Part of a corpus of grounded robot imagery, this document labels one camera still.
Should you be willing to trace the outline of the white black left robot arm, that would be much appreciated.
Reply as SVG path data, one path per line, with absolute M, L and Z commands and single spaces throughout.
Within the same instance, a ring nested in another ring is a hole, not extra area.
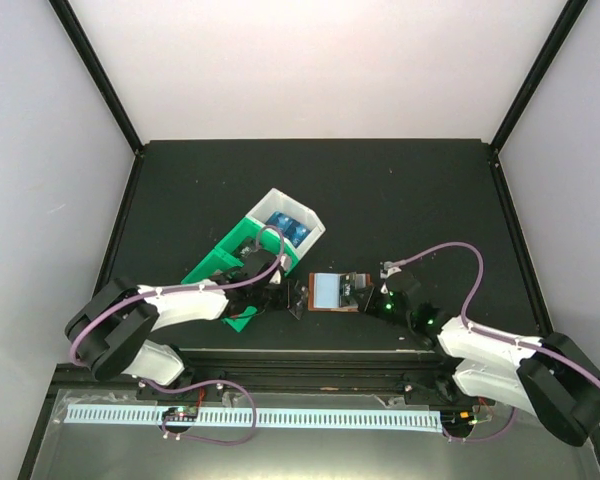
M 249 319 L 280 292 L 291 264 L 289 255 L 260 248 L 242 266 L 193 284 L 151 287 L 115 279 L 66 325 L 70 359 L 98 381 L 124 374 L 185 398 L 194 388 L 193 372 L 175 347 L 149 336 L 187 322 Z

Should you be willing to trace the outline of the brown leather card holder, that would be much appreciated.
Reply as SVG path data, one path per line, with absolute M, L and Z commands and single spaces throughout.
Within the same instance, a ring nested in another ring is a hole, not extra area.
M 311 273 L 309 275 L 308 309 L 325 312 L 355 312 L 356 308 L 340 308 L 338 304 L 339 276 L 345 273 Z M 371 285 L 368 273 L 357 273 L 356 291 Z

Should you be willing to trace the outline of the white bin with blue cards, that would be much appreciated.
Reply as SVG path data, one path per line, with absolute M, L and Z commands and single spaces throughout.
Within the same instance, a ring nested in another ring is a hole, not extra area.
M 277 227 L 297 260 L 302 260 L 326 232 L 313 210 L 276 188 L 269 190 L 246 217 Z

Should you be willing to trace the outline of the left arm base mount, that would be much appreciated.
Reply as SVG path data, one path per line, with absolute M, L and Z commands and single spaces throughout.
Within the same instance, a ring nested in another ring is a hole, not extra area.
M 185 404 L 192 404 L 202 400 L 217 400 L 219 399 L 225 387 L 219 384 L 219 380 L 226 380 L 227 372 L 223 369 L 213 367 L 187 367 L 181 375 L 176 378 L 171 384 L 166 386 L 168 390 L 181 390 L 190 385 L 212 381 L 211 384 L 200 387 L 195 390 L 187 390 L 179 393 L 164 393 L 155 388 L 145 385 L 139 387 L 136 391 L 138 400 L 155 401 L 165 403 L 168 401 L 179 401 Z

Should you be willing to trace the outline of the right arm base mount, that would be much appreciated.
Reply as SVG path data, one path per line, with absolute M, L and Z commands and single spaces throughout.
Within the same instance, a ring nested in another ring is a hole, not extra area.
M 496 404 L 486 397 L 463 393 L 451 376 L 443 373 L 407 372 L 402 376 L 398 389 L 407 404 L 454 408 L 469 408 L 483 403 L 491 407 Z

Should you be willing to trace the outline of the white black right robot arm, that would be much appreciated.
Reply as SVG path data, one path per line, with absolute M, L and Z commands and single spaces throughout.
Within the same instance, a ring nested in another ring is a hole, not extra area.
M 600 370 L 568 336 L 520 336 L 453 316 L 425 300 L 415 277 L 399 268 L 355 298 L 360 312 L 406 328 L 420 347 L 446 359 L 451 368 L 434 379 L 441 400 L 506 404 L 572 446 L 599 426 Z

